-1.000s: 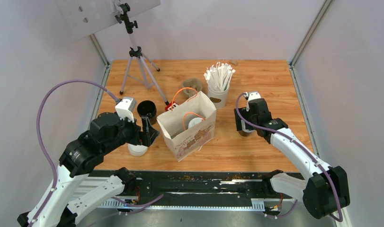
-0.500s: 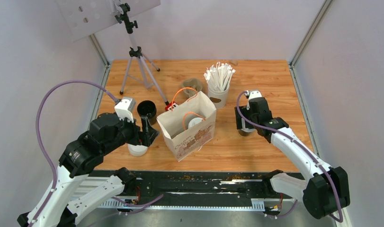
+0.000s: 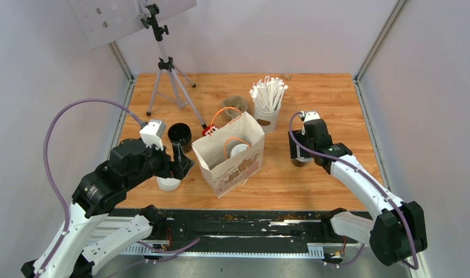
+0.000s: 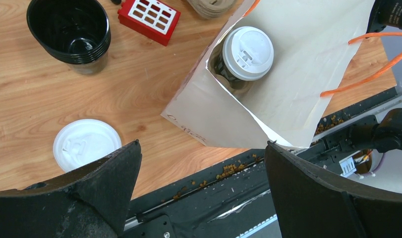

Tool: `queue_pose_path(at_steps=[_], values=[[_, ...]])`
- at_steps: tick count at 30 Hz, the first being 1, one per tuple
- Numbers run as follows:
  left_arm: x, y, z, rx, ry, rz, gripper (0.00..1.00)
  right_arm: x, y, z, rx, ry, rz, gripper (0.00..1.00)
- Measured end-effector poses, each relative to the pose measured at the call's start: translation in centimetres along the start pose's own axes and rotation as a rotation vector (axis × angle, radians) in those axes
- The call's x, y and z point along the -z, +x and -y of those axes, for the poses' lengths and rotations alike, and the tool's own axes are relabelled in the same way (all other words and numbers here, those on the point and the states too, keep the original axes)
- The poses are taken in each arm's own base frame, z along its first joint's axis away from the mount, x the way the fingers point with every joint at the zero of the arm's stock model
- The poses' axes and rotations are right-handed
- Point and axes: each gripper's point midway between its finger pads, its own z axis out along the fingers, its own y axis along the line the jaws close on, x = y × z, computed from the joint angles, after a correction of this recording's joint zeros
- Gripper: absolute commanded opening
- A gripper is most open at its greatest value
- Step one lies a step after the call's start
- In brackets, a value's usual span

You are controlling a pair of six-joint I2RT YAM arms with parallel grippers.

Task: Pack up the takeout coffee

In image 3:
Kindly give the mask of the lidded coffee cup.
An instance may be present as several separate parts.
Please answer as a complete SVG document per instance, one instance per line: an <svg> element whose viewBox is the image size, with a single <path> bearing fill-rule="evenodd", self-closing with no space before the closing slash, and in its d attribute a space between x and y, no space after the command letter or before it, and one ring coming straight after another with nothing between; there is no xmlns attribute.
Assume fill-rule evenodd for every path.
<svg viewBox="0 0 470 278"><path fill-rule="evenodd" d="M292 164L296 167L304 167L306 164L308 164L311 161L312 161L312 159L294 158L294 159L292 159Z"/></svg>

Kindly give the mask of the paper bag with orange handles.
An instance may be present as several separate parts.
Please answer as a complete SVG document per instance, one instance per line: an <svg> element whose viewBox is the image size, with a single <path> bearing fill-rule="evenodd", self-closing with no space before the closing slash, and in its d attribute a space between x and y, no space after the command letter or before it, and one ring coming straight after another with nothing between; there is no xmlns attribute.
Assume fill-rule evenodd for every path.
<svg viewBox="0 0 470 278"><path fill-rule="evenodd" d="M261 170L265 133L254 117L231 107L235 119L192 143L201 173L221 198Z"/></svg>

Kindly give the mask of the white cup lid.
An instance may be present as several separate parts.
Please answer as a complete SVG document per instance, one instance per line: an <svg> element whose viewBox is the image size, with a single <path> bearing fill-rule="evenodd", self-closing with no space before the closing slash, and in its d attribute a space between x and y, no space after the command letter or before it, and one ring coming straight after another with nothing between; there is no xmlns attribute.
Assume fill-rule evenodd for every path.
<svg viewBox="0 0 470 278"><path fill-rule="evenodd" d="M232 157L236 156L237 154L245 151L246 149L248 149L250 147L251 147L251 145L245 144L245 143L235 145L229 152L229 158L232 158Z"/></svg>

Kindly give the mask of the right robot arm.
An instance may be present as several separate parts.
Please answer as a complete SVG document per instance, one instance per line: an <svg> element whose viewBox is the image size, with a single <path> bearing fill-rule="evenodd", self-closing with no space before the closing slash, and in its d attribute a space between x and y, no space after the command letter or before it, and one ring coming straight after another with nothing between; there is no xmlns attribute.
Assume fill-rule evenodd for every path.
<svg viewBox="0 0 470 278"><path fill-rule="evenodd" d="M345 236L369 246L384 265L402 262L419 269L418 253L428 247L425 216L415 201L406 203L383 187L342 143L334 143L325 121L315 111L295 114L300 130L288 131L290 157L298 162L313 160L316 165L344 184L365 205L370 218L338 208L320 225L328 242Z"/></svg>

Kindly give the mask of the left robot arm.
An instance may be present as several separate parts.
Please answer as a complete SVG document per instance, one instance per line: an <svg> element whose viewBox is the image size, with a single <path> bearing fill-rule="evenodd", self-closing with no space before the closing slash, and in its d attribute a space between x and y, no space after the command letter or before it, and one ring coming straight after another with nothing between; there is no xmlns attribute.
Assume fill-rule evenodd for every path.
<svg viewBox="0 0 470 278"><path fill-rule="evenodd" d="M147 146L142 139L125 139L113 148L110 158L85 175L72 195L70 224L56 252L49 248L33 261L23 264L24 277L93 277L125 248L146 237L160 239L166 233L166 216L149 205L126 225L88 245L95 229L126 194L153 176L182 180L194 166L181 145L173 156Z"/></svg>

